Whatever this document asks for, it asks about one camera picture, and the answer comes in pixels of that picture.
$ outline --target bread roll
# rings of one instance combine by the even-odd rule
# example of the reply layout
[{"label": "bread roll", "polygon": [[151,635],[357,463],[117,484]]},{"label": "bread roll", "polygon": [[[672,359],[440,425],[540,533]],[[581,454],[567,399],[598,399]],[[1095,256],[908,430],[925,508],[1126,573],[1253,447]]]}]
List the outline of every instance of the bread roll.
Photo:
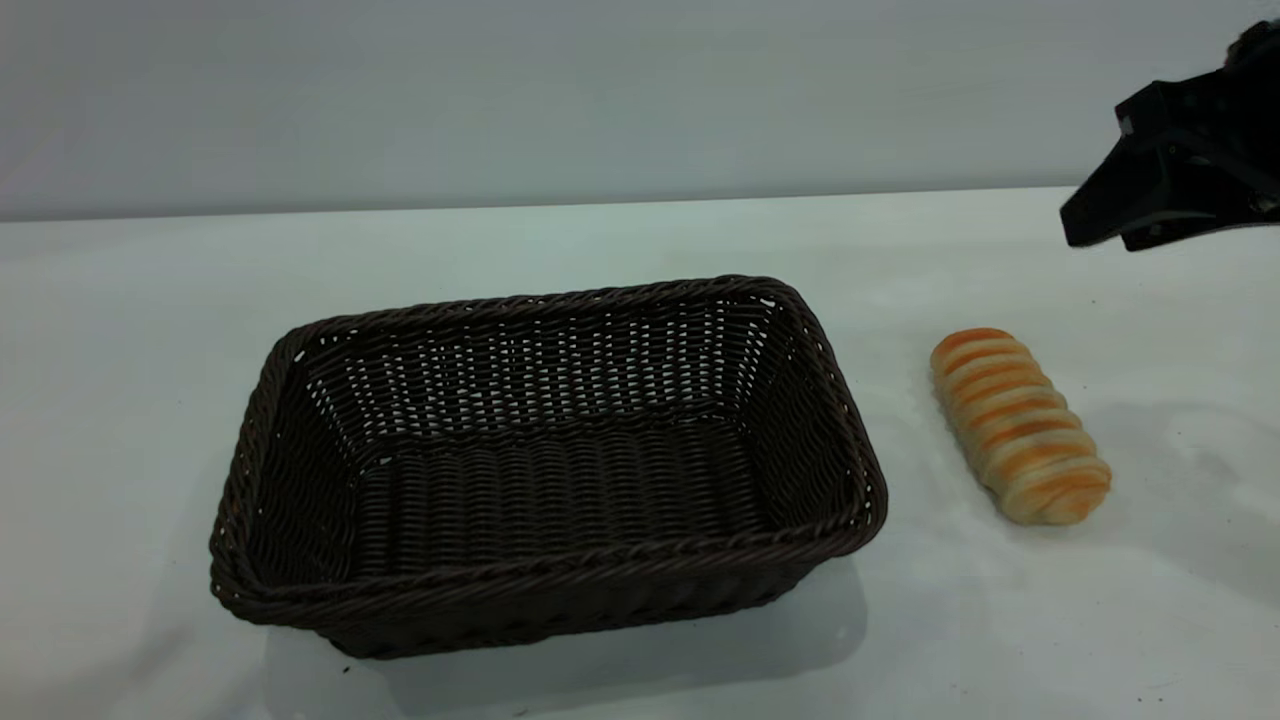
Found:
[{"label": "bread roll", "polygon": [[1024,525],[1070,525],[1102,503],[1111,468],[1027,346],[974,328],[933,350],[933,382],[969,465]]}]

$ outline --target black robotic arm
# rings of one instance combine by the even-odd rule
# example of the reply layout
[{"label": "black robotic arm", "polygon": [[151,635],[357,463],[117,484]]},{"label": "black robotic arm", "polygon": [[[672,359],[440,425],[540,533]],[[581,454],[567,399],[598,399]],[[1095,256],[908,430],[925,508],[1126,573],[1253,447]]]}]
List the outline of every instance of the black robotic arm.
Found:
[{"label": "black robotic arm", "polygon": [[1123,137],[1062,206],[1073,247],[1280,223],[1280,20],[1245,31],[1221,69],[1151,83],[1116,119]]}]

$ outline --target golden crust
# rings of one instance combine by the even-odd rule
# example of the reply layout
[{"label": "golden crust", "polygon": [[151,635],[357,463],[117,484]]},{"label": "golden crust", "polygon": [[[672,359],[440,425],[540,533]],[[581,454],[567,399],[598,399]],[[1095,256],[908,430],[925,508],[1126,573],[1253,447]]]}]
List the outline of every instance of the golden crust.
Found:
[{"label": "golden crust", "polygon": [[978,479],[1023,524],[1074,524],[1111,468],[1024,345],[995,328],[952,333],[929,359],[938,397]]}]

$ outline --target rectangular basket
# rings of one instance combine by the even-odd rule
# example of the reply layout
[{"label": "rectangular basket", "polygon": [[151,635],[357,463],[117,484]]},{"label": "rectangular basket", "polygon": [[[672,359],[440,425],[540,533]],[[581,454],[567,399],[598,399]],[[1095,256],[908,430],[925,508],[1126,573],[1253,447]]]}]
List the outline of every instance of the rectangular basket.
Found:
[{"label": "rectangular basket", "polygon": [[276,342],[212,592],[356,657],[529,643],[767,603],[867,543],[886,501],[778,281],[422,305]]}]

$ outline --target basket rim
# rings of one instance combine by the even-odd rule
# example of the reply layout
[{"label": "basket rim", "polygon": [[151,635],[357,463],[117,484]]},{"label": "basket rim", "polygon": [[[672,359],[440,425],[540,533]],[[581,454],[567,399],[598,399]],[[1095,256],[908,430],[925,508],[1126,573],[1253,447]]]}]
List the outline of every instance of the basket rim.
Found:
[{"label": "basket rim", "polygon": [[[612,546],[557,556],[472,568],[442,568],[424,574],[370,578],[315,584],[268,584],[248,555],[252,512],[262,478],[265,457],[280,389],[294,359],[312,341],[352,331],[394,328],[406,322],[445,324],[451,322],[518,322],[561,307],[580,309],[584,301],[599,302],[599,311],[653,305],[659,300],[704,300],[750,292],[765,296],[796,313],[803,331],[814,342],[804,343],[805,360],[824,372],[840,401],[823,404],[841,433],[858,477],[865,486],[855,497],[863,506],[850,506],[819,521],[771,533],[737,533],[724,537],[690,537],[645,544]],[[861,441],[858,447],[856,439]],[[831,343],[813,311],[788,284],[769,277],[721,275],[631,287],[609,287],[557,295],[524,295],[492,300],[461,300],[339,315],[289,331],[276,341],[250,395],[239,439],[232,457],[223,500],[210,538],[211,589],[237,616],[255,623],[323,626],[375,612],[379,618],[424,605],[475,602],[508,597],[566,584],[621,580],[662,573],[698,573],[732,566],[819,562],[847,555],[877,534],[887,515],[887,488],[858,407],[836,364]],[[298,623],[298,607],[307,609],[307,621]]]}]

